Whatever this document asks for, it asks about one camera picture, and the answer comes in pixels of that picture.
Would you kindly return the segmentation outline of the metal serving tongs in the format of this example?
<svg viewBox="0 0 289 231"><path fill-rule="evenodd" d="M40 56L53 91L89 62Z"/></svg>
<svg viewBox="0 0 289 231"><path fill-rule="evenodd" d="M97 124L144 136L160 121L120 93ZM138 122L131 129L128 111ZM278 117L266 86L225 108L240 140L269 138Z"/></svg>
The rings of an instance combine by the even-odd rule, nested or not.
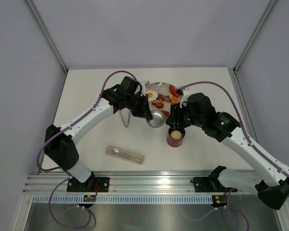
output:
<svg viewBox="0 0 289 231"><path fill-rule="evenodd" d="M120 110L119 114L124 128L128 128L131 119L131 111L129 109L123 109Z"/></svg>

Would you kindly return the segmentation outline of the silver tin lid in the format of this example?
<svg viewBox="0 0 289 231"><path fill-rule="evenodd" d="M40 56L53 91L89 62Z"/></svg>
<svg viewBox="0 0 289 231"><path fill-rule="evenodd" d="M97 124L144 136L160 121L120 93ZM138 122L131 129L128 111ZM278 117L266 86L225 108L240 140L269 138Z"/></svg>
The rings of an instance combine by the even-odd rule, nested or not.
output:
<svg viewBox="0 0 289 231"><path fill-rule="evenodd" d="M164 125L166 120L164 114L159 110L151 111L152 119L147 119L147 124L152 128L160 128Z"/></svg>

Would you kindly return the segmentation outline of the beige steamed bun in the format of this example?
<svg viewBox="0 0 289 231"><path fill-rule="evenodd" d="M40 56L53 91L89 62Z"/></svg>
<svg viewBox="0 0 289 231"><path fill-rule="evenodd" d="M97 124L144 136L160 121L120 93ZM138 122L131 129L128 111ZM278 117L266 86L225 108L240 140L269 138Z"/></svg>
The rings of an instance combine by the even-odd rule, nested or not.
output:
<svg viewBox="0 0 289 231"><path fill-rule="evenodd" d="M182 138L182 133L178 130L174 130L171 132L170 136L174 140L180 140Z"/></svg>

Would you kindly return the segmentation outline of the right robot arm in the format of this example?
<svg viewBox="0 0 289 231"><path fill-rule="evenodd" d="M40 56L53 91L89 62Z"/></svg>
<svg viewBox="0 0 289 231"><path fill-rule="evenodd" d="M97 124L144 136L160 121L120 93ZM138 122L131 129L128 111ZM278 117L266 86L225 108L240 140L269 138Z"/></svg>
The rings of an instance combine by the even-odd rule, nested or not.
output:
<svg viewBox="0 0 289 231"><path fill-rule="evenodd" d="M189 126L201 128L207 136L236 152L258 174L253 176L218 166L205 180L214 191L234 188L255 194L274 210L279 210L288 199L289 166L275 159L249 137L243 125L229 113L216 112L210 104L173 104L166 123L171 129L178 131Z"/></svg>

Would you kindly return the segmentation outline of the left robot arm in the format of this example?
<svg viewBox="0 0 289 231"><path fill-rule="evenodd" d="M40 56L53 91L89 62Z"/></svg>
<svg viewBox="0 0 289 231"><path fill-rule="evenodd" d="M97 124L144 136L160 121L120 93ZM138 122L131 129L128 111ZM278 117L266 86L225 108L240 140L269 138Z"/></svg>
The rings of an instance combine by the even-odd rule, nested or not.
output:
<svg viewBox="0 0 289 231"><path fill-rule="evenodd" d="M95 175L79 159L76 145L96 125L122 109L129 109L134 117L153 118L147 94L106 89L96 104L69 123L47 128L44 153L76 180L79 191L90 191L95 186Z"/></svg>

